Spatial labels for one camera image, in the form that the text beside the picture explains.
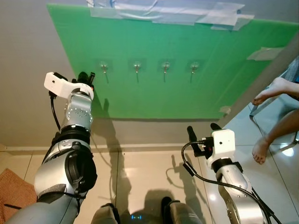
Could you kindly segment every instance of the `tiled floor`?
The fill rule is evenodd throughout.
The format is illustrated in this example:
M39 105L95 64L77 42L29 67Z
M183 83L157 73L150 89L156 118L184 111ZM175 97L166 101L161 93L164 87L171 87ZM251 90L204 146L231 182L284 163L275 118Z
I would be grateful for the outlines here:
M249 119L251 105L226 125L235 132L235 159L260 197L284 224L299 223L299 145L281 152L280 148L290 143L294 134L277 139L263 165L252 159L251 150L262 136L260 130L268 132L283 114L296 107L298 102L281 96L255 116L259 128ZM198 174L215 180L204 158L195 158L191 151L187 155ZM33 183L42 160L43 155L39 153L0 152L0 172L9 168ZM76 224L90 223L95 211L108 202L116 204L123 224L133 223L132 215L142 216L139 223L160 224L160 202L164 196L187 203L203 224L230 223L218 187L191 178L182 167L180 151L167 148L165 151L94 153L94 161L98 179L82 204Z

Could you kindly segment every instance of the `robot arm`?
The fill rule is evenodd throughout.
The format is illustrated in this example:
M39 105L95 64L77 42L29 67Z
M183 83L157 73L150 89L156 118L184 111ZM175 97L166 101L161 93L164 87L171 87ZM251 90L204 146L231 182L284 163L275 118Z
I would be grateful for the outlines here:
M97 179L89 146L93 77L81 72L70 83L58 73L47 73L49 94L68 99L64 121L35 176L37 203L18 211L8 224L69 224L80 212Z
M197 141L192 127L188 127L190 141ZM197 144L191 144L195 156L204 155L207 166L214 170L218 182L235 185L249 193L252 186L249 179L241 172L238 162L232 162L235 154L235 134L233 131L217 130L211 137L202 139L201 151ZM258 203L251 197L237 189L221 186L218 187L228 212L231 224L264 224L266 223Z

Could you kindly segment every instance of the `green board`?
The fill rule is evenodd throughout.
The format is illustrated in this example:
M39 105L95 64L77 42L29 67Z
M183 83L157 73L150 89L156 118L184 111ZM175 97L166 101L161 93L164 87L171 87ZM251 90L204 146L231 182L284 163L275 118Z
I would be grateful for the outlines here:
M261 47L285 47L298 31L298 24L276 21L252 20L239 31L224 31L95 18L87 7L49 4L48 10L74 73L96 73L95 117L221 118L220 109L233 105L270 63L246 58ZM194 74L193 62L199 65Z

